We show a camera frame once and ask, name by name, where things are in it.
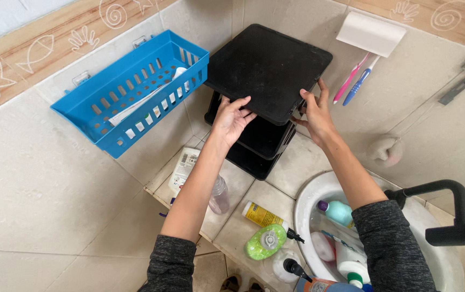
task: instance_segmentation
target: decorative tile border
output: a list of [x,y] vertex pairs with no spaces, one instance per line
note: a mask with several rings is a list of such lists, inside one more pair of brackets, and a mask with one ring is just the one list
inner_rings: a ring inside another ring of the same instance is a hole
[[465,0],[350,0],[349,5],[465,46]]
[[175,0],[80,0],[0,37],[0,105]]

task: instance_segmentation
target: handprint drawing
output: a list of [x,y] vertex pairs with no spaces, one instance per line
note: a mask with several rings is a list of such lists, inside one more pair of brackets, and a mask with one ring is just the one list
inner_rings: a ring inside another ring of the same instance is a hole
[[398,22],[413,22],[413,17],[420,12],[416,11],[420,4],[411,4],[409,0],[398,1],[394,9],[389,10],[389,17]]
[[68,41],[73,45],[72,51],[76,54],[84,55],[87,52],[95,49],[99,44],[99,37],[95,37],[95,31],[92,30],[88,35],[88,27],[84,25],[81,28],[81,34],[76,30],[71,31],[72,37],[68,38]]

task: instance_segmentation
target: purple bottle cap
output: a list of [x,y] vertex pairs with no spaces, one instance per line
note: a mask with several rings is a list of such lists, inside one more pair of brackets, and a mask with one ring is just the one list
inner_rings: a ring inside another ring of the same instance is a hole
[[319,208],[321,211],[326,211],[328,209],[328,203],[325,201],[319,201],[317,203],[317,208]]

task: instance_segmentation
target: toothbrush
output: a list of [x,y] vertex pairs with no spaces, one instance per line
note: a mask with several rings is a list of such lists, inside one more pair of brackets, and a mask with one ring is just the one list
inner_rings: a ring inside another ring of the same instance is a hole
[[359,71],[362,64],[364,64],[364,62],[366,62],[366,59],[367,59],[367,57],[369,55],[370,55],[370,52],[367,52],[364,59],[362,59],[362,61],[360,61],[357,65],[355,65],[355,67],[353,67],[353,70],[351,70],[350,76],[348,76],[348,79],[346,79],[346,81],[343,83],[343,85],[339,88],[339,91],[337,91],[337,94],[335,95],[335,97],[333,97],[333,104],[335,104],[335,103],[337,103],[337,101],[339,101],[339,99],[343,95],[344,91],[346,91],[346,88],[348,88],[348,85],[350,84],[351,80],[353,79],[355,74],[357,74],[357,72]]
[[380,56],[377,55],[375,57],[375,60],[373,60],[373,62],[371,63],[371,65],[366,70],[364,70],[364,72],[362,72],[362,75],[359,78],[359,81],[357,81],[357,83],[355,83],[355,85],[353,85],[353,88],[350,90],[350,92],[348,92],[348,95],[344,99],[343,106],[348,104],[351,101],[351,99],[355,96],[355,94],[357,93],[357,90],[359,90],[359,88],[361,87],[364,80],[366,80],[366,78],[370,75],[371,70],[373,69],[373,66],[375,66],[375,64],[377,63],[379,58],[380,58]]

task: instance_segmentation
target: yellow bottle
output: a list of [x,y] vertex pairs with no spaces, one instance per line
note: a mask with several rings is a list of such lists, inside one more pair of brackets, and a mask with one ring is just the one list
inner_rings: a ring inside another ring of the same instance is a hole
[[299,234],[296,234],[293,229],[288,227],[288,222],[262,208],[260,205],[253,203],[252,201],[247,202],[247,205],[241,214],[261,227],[266,227],[270,224],[279,224],[287,232],[287,238],[305,243]]

